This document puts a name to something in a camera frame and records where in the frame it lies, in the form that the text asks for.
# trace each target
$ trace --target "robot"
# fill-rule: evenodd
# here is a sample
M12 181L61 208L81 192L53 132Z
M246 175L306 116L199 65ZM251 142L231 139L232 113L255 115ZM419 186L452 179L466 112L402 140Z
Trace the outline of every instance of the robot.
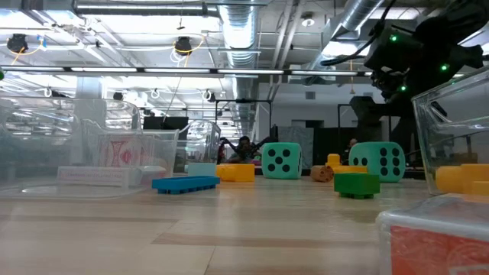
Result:
M234 144L232 144L227 138L225 137L221 137L221 146L219 147L219 156L218 156L218 160L217 160L217 164L220 164L222 162L222 155L220 154L222 150L224 150L224 146L227 144L229 145L229 147L231 147L231 149L243 160L247 159L247 158L253 158L254 156L254 153L256 153L258 150L260 150L260 148L266 144L266 143L269 143L269 142L274 142L274 140L271 138L271 137L266 137L265 139L263 139L262 141L260 141L258 144L254 144L252 143L251 144L251 149L250 150L243 150L243 148L241 147L241 145L238 145L238 146L235 146Z

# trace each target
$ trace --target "toy block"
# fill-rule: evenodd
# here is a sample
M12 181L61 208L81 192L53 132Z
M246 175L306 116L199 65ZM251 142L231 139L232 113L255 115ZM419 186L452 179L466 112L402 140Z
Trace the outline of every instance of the toy block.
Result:
M189 176L215 176L215 163L189 163Z
M489 164L462 164L440 167L436 187L444 193L489 196Z
M331 167L316 165L311 169L311 177L318 182L329 183L333 180L333 176L334 173Z
M328 155L328 162L326 163L326 166L329 167L337 167L341 166L342 163L340 161L340 157L338 154L329 154Z
M297 180L302 176L302 159L302 150L297 143L269 143L264 145L261 169L270 179Z
M367 173L335 174L335 192L341 197L353 199L369 199L381 192L378 175Z
M254 182L254 164L221 164L217 166L217 175L228 182Z
M350 166L366 166L381 182L397 183L406 170L406 158L395 142L361 142L350 150Z
M213 189L220 180L216 176L184 176L153 180L152 188L158 194L184 194L204 189Z

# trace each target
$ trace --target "yellow block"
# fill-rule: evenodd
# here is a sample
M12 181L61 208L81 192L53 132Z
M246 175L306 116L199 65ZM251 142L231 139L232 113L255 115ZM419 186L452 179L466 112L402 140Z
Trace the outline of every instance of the yellow block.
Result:
M238 183L254 182L254 164L218 165L216 175L223 181Z
M337 167L342 165L340 161L340 157L338 154L329 154L328 155L328 162L326 163L326 166L329 167Z
M363 166L337 166L332 167L335 173L368 173L367 167Z
M435 174L436 187L444 193L463 193L461 167L440 167Z
M489 196L489 164L462 164L463 193Z

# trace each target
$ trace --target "blue block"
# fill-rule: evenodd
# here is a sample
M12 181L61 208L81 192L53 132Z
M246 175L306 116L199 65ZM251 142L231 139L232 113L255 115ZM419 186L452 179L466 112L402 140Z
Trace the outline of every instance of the blue block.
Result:
M220 179L217 176L184 176L153 180L152 188L158 189L159 194L176 195L215 188L215 185L219 183Z
M215 163L189 163L189 176L215 176Z

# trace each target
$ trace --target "teal die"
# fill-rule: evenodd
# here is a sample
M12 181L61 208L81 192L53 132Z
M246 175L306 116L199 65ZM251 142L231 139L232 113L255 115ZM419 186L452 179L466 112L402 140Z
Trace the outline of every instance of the teal die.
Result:
M300 145L290 142L265 144L261 169L270 179L297 180L303 171L303 154Z
M406 170L403 148L395 142L361 142L350 150L351 166L366 166L369 174L384 183L397 183Z

